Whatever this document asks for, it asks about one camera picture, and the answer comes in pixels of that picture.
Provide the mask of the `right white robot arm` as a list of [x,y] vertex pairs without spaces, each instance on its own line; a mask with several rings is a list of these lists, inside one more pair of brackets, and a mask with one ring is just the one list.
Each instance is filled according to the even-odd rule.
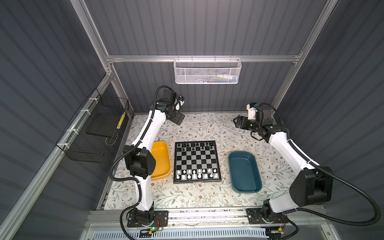
[[236,128],[258,134],[275,148],[295,174],[289,191],[264,201],[261,215],[270,223],[278,215],[299,207],[328,202],[332,196],[333,178],[315,168],[313,161],[290,139],[290,132],[281,117],[274,122],[272,114],[261,107],[251,107],[248,116],[237,116]]

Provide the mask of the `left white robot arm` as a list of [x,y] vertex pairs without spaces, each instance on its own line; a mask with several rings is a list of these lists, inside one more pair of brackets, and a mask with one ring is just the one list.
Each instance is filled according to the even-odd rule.
[[148,225],[155,218],[154,201],[151,194],[151,177],[156,168],[156,160],[152,155],[155,138],[166,120],[180,125],[184,115],[180,113],[184,98],[168,86],[160,86],[156,90],[150,106],[148,118],[125,157],[127,170],[135,178],[137,205],[133,209],[133,219]]

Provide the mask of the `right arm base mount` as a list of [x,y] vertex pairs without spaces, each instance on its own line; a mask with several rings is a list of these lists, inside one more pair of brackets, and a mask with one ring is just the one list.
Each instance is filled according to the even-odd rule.
[[274,213],[268,208],[248,208],[246,214],[250,224],[286,224],[288,220],[280,213]]

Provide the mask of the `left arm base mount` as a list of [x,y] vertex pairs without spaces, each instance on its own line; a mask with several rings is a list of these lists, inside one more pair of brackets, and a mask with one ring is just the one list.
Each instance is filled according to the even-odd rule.
[[167,227],[169,211],[149,211],[143,212],[137,209],[128,213],[128,228],[139,227]]

